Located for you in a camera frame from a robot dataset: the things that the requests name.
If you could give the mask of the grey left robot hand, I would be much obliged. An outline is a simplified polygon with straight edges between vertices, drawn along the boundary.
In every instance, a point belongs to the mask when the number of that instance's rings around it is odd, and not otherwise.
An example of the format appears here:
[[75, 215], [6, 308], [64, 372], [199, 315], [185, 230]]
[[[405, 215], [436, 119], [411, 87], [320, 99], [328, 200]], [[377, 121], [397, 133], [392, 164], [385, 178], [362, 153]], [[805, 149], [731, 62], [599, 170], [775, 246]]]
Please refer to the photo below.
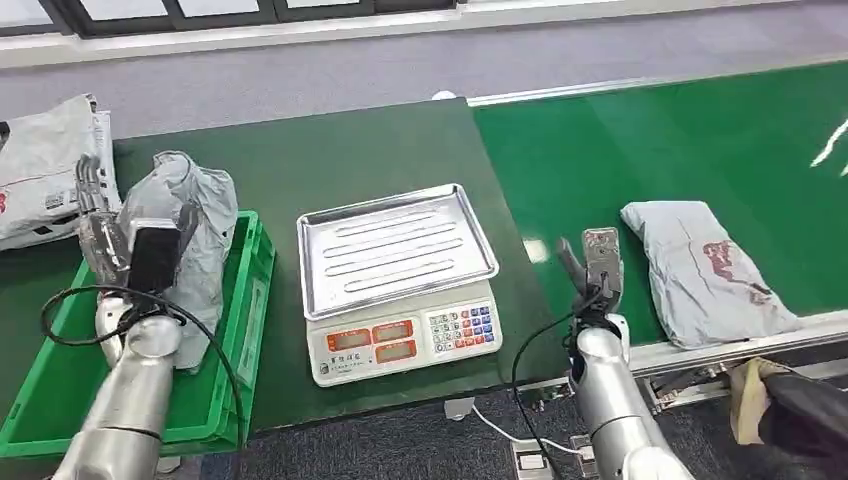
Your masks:
[[181, 152], [161, 152], [154, 169], [113, 211], [100, 188], [100, 159], [84, 154], [75, 167], [81, 250], [104, 285], [161, 293], [174, 282], [199, 223], [189, 198], [195, 164]]

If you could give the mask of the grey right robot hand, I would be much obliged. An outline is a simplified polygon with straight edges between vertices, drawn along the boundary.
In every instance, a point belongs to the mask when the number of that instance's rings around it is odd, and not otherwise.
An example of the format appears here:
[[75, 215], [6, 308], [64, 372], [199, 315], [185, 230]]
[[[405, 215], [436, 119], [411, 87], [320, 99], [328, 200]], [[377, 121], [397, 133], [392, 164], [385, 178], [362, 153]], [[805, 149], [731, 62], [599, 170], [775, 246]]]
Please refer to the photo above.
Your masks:
[[582, 233], [584, 259], [579, 260], [570, 242], [558, 239], [557, 258], [577, 294], [575, 306], [586, 305], [604, 314], [616, 313], [623, 296], [623, 262], [615, 227], [587, 229]]

